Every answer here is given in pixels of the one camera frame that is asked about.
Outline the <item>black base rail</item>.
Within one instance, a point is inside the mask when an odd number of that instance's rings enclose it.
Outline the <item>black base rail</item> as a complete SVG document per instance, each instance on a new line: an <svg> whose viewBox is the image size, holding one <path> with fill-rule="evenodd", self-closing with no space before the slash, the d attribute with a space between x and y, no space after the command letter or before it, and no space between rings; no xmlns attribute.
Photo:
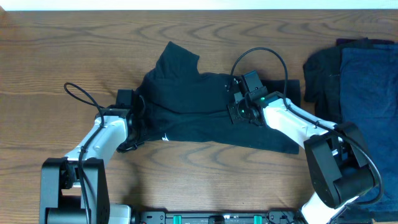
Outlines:
<svg viewBox="0 0 398 224"><path fill-rule="evenodd" d="M295 210L265 212L169 212L142 210L112 204L109 224L306 224L309 221Z"/></svg>

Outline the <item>dark teal t-shirt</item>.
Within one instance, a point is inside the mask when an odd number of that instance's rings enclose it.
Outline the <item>dark teal t-shirt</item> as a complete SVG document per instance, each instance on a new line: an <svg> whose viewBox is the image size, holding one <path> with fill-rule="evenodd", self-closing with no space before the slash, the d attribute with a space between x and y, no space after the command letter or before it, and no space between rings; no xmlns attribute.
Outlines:
<svg viewBox="0 0 398 224"><path fill-rule="evenodd" d="M169 42L155 67L131 94L136 136L118 152L146 141L214 141L241 147L297 154L299 146L283 133L248 121L232 123L227 105L231 76L199 73L199 56Z"/></svg>

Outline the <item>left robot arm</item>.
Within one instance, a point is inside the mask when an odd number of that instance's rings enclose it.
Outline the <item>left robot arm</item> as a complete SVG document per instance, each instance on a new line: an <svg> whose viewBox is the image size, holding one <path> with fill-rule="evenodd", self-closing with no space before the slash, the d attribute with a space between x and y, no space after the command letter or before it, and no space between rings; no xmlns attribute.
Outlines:
<svg viewBox="0 0 398 224"><path fill-rule="evenodd" d="M131 206L109 201L105 173L115 152L138 148L134 119L132 108L103 108L76 148L42 164L40 223L140 222Z"/></svg>

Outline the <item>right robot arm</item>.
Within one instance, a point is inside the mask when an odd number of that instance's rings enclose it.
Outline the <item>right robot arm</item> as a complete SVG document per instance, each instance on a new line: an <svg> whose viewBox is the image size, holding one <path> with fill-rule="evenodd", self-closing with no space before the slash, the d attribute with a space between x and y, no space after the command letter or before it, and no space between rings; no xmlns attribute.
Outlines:
<svg viewBox="0 0 398 224"><path fill-rule="evenodd" d="M355 124L317 118L279 92L239 94L227 109L232 121L265 125L304 148L315 192L293 223L334 223L360 196L383 188L381 173Z"/></svg>

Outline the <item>black garment in pile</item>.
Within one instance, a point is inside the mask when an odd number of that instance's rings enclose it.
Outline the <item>black garment in pile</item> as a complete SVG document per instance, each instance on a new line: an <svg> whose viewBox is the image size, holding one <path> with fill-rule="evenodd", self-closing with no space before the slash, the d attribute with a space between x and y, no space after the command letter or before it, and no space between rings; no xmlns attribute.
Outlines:
<svg viewBox="0 0 398 224"><path fill-rule="evenodd" d="M303 65L304 100L315 104L315 115L335 123L342 122L340 107L340 65L345 48L373 49L377 45L393 45L391 40L337 39L336 45L312 54Z"/></svg>

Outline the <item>blue garment in pile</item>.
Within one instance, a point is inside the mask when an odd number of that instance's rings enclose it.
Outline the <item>blue garment in pile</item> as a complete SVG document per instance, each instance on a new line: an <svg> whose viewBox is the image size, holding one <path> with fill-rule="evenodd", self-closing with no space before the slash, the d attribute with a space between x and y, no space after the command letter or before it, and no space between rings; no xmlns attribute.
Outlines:
<svg viewBox="0 0 398 224"><path fill-rule="evenodd" d="M397 213L397 45L345 48L340 67L343 121L355 123L384 180L370 212Z"/></svg>

